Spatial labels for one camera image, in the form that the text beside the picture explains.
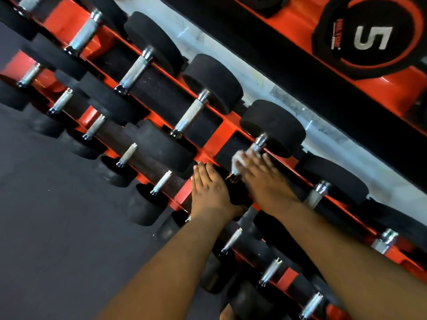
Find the person's right arm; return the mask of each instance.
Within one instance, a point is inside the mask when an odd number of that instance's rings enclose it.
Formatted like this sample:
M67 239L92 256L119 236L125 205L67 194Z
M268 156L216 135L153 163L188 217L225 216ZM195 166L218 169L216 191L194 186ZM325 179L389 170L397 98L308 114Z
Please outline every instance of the person's right arm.
M323 274L354 320L422 320L427 286L298 201L267 155L238 165L255 202L278 219Z

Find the person's left hand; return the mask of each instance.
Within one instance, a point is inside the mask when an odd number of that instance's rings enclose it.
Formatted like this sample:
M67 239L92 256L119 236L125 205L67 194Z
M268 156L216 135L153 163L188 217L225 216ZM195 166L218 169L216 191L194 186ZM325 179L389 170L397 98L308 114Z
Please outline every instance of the person's left hand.
M205 213L214 213L226 221L231 221L245 212L244 207L235 206L230 202L226 183L210 163L205 166L199 162L194 167L191 189L193 197L191 219Z

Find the red metal frame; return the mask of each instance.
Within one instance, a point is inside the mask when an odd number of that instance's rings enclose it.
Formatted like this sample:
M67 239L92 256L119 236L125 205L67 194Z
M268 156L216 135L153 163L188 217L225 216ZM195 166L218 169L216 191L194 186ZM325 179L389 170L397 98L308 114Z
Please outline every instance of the red metal frame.
M312 54L311 36L317 26L323 8L329 0L290 0L283 9L270 18L259 15L238 0L234 1L318 59ZM419 95L427 87L427 75L422 71L412 66L381 78L352 80L321 59L318 60L427 136L427 130L420 129L405 118L409 108L416 103Z

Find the bare skin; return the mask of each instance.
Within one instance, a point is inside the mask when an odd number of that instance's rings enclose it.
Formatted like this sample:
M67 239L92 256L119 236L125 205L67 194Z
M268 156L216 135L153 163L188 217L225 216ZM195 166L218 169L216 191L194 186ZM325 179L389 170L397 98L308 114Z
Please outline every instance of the bare skin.
M244 212L231 204L226 184L211 164L195 167L191 186L191 221L110 301L99 320L186 318L216 238Z
M278 219L313 260L354 320L425 319L427 286L299 202L269 157L238 164L255 202Z

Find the forearm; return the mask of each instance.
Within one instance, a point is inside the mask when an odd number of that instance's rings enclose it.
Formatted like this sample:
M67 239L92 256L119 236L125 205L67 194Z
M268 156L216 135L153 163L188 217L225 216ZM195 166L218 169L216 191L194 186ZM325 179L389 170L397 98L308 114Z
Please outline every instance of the forearm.
M427 287L301 203L274 215L305 250L354 320L424 319Z
M207 256L227 222L212 212L187 223L110 302L99 320L184 320Z

